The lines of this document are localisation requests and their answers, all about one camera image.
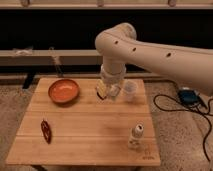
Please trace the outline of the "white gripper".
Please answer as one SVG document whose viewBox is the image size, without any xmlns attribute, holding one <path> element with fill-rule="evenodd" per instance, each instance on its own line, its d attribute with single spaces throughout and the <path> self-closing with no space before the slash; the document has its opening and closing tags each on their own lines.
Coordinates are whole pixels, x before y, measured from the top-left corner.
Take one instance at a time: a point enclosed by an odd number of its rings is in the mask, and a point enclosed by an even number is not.
<svg viewBox="0 0 213 171">
<path fill-rule="evenodd" d="M 112 85 L 119 84 L 123 81 L 125 76 L 125 67 L 121 66 L 110 68 L 102 65 L 100 76 L 106 87 L 110 89 Z"/>
</svg>

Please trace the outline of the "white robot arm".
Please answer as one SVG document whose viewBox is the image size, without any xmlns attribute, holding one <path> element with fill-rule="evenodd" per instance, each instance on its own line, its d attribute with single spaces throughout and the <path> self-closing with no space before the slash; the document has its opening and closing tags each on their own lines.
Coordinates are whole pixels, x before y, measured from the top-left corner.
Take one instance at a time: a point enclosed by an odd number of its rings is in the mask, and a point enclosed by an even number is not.
<svg viewBox="0 0 213 171">
<path fill-rule="evenodd" d="M 213 96 L 213 50 L 140 42 L 136 37 L 129 23 L 97 35 L 95 47 L 103 57 L 100 74 L 105 84 L 123 80 L 125 64 L 130 63 Z"/>
</svg>

